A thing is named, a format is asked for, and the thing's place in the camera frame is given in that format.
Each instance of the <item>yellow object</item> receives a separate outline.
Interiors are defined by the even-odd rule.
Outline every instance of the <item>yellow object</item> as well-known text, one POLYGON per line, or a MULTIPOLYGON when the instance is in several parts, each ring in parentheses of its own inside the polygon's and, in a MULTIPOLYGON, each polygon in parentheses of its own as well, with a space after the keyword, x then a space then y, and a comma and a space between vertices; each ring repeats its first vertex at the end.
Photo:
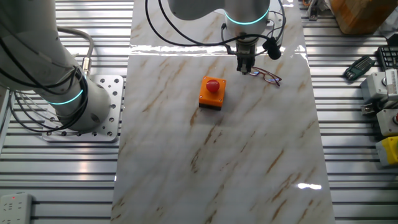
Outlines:
POLYGON ((389 137, 381 141, 387 154, 387 162, 390 165, 398 164, 398 137, 389 137))

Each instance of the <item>marble board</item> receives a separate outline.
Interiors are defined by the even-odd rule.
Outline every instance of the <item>marble board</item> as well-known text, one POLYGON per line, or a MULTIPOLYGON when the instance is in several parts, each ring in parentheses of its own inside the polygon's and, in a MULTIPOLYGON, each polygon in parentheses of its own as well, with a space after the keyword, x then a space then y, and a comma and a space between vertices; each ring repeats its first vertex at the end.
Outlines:
MULTIPOLYGON (((187 43, 149 2, 158 31, 187 43)), ((181 21, 163 2, 182 32, 220 41, 223 14, 181 21)), ((335 222, 297 3, 284 1, 281 58, 256 58, 278 88, 224 47, 166 44, 135 1, 112 224, 335 222), (204 76, 227 80, 221 111, 198 107, 204 76)))

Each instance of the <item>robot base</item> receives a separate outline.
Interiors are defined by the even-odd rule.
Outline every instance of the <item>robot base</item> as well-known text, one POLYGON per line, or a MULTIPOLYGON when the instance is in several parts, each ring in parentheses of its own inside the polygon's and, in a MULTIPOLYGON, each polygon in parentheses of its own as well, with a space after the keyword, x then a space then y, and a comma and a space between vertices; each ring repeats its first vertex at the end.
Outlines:
MULTIPOLYGON (((105 88, 111 97, 111 110, 108 117, 94 130, 88 133, 80 133, 65 129, 43 133, 43 139, 48 142, 115 142, 118 140, 119 119, 121 115, 121 103, 124 80, 119 75, 92 75, 92 81, 105 88)), ((55 109, 49 105, 48 110, 55 113, 55 109)), ((47 117, 58 118, 50 113, 47 117)), ((45 125, 56 127, 58 122, 45 120, 45 125)))

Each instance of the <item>electrical outlet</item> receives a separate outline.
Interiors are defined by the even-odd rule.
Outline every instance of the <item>electrical outlet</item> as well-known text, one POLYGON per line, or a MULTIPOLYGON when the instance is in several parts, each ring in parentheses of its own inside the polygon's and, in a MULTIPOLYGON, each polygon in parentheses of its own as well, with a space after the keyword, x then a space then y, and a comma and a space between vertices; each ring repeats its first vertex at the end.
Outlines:
POLYGON ((0 198, 0 224, 29 224, 32 196, 4 195, 0 198))

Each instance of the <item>black cable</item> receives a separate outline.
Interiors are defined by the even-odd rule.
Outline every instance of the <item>black cable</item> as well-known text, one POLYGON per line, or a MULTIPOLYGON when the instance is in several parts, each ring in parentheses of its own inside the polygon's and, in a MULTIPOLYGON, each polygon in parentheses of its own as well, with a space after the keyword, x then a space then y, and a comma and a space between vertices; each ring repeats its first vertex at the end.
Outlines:
POLYGON ((286 14, 285 14, 284 5, 282 4, 281 0, 278 0, 278 1, 279 1, 279 5, 280 5, 280 10, 282 11, 283 22, 282 22, 282 28, 281 28, 282 30, 280 31, 278 37, 276 38, 277 41, 280 39, 280 37, 284 33, 284 29, 285 29, 285 25, 286 25, 286 14))
POLYGON ((218 43, 210 43, 210 44, 205 44, 205 43, 199 43, 199 44, 180 44, 180 43, 176 43, 176 42, 172 42, 172 41, 170 41, 170 40, 167 40, 167 39, 164 38, 162 35, 160 35, 160 34, 158 33, 158 31, 155 29, 155 27, 154 27, 154 25, 152 24, 152 21, 150 20, 150 17, 149 17, 148 0, 145 0, 145 13, 146 13, 146 17, 147 17, 147 20, 148 20, 148 23, 149 23, 150 28, 154 31, 154 33, 155 33, 160 39, 162 39, 164 42, 167 42, 167 43, 172 44, 172 45, 180 46, 180 47, 199 47, 199 46, 214 47, 214 46, 225 45, 225 44, 227 44, 227 43, 229 43, 229 42, 232 42, 232 41, 234 41, 234 40, 244 39, 244 38, 246 38, 246 37, 260 37, 260 38, 263 38, 263 39, 266 39, 266 40, 269 40, 269 39, 270 39, 269 37, 266 37, 266 36, 261 35, 261 34, 245 34, 245 35, 241 35, 241 36, 239 36, 239 37, 234 37, 234 38, 228 39, 228 40, 226 40, 226 41, 218 42, 218 43))
POLYGON ((90 46, 88 47, 87 57, 91 58, 91 56, 93 55, 93 50, 94 50, 94 40, 90 35, 88 35, 86 32, 76 30, 76 29, 67 28, 67 27, 57 27, 57 29, 59 32, 79 35, 79 36, 82 36, 84 39, 88 40, 88 42, 90 43, 90 46))
POLYGON ((45 54, 43 54, 42 52, 39 52, 35 49, 33 49, 29 44, 25 43, 21 38, 19 38, 19 36, 13 32, 10 28, 8 28, 5 23, 0 19, 0 25, 2 25, 7 31, 8 33, 10 33, 16 40, 19 41, 19 43, 21 43, 23 46, 25 46, 27 49, 29 49, 31 52, 35 53, 36 55, 38 55, 39 57, 49 61, 51 64, 61 67, 61 68, 71 68, 71 66, 68 65, 63 65, 59 62, 54 61, 52 58, 46 56, 45 54))
MULTIPOLYGON (((73 126, 73 125, 80 119, 80 117, 82 116, 82 114, 84 113, 84 111, 86 110, 86 107, 87 107, 87 102, 88 102, 88 84, 87 84, 87 81, 86 81, 84 78, 82 78, 82 79, 80 80, 80 87, 81 87, 81 89, 83 90, 82 98, 81 98, 81 105, 82 105, 82 106, 79 106, 79 107, 78 107, 78 110, 76 111, 76 114, 74 115, 74 117, 73 117, 69 122, 67 122, 66 124, 64 124, 63 126, 58 127, 58 128, 51 128, 51 127, 50 127, 49 130, 44 131, 44 130, 32 129, 32 128, 26 126, 26 125, 18 118, 18 116, 16 115, 15 111, 14 111, 13 108, 12 108, 12 103, 11 103, 11 95, 12 95, 12 92, 10 92, 10 97, 9 97, 9 101, 8 101, 9 108, 10 108, 10 111, 11 111, 12 115, 14 116, 15 120, 16 120, 22 127, 26 128, 26 129, 28 129, 28 130, 30 130, 30 131, 38 132, 38 133, 47 133, 47 132, 52 132, 52 131, 58 131, 58 130, 67 129, 67 128, 73 126)), ((26 111, 23 107, 21 107, 21 110, 24 111, 25 114, 27 114, 27 111, 26 111)), ((42 126, 42 124, 40 124, 40 123, 39 123, 37 120, 35 120, 34 118, 31 118, 31 117, 30 117, 30 119, 31 119, 33 122, 35 122, 35 123, 37 123, 37 124, 39 124, 39 125, 42 126)))
MULTIPOLYGON (((54 92, 54 91, 52 91, 52 90, 50 90, 47 86, 44 86, 44 85, 42 85, 41 83, 39 83, 22 65, 21 65, 21 63, 15 58, 15 56, 12 54, 12 52, 9 50, 9 48, 7 47, 7 45, 4 43, 4 41, 2 40, 2 38, 0 38, 0 46, 3 48, 3 50, 5 51, 5 53, 7 54, 7 56, 15 63, 15 65, 19 68, 19 70, 20 71, 22 71, 23 72, 23 74, 28 78, 28 79, 30 79, 33 83, 35 83, 35 88, 41 88, 41 89, 43 89, 43 90, 45 90, 45 91, 47 91, 47 92, 49 92, 49 93, 51 93, 51 94, 54 94, 54 95, 64 95, 64 94, 66 94, 66 93, 68 93, 68 91, 70 90, 67 90, 67 91, 65 91, 65 92, 63 92, 63 93, 57 93, 57 92, 54 92)), ((72 77, 74 77, 74 75, 73 74, 71 74, 70 76, 69 76, 69 79, 72 79, 72 77)), ((58 83, 58 84, 55 84, 55 85, 50 85, 49 87, 50 88, 53 88, 53 87, 56 87, 56 86, 60 86, 60 85, 62 85, 62 84, 64 84, 66 81, 64 80, 64 81, 62 81, 62 82, 60 82, 60 83, 58 83)))

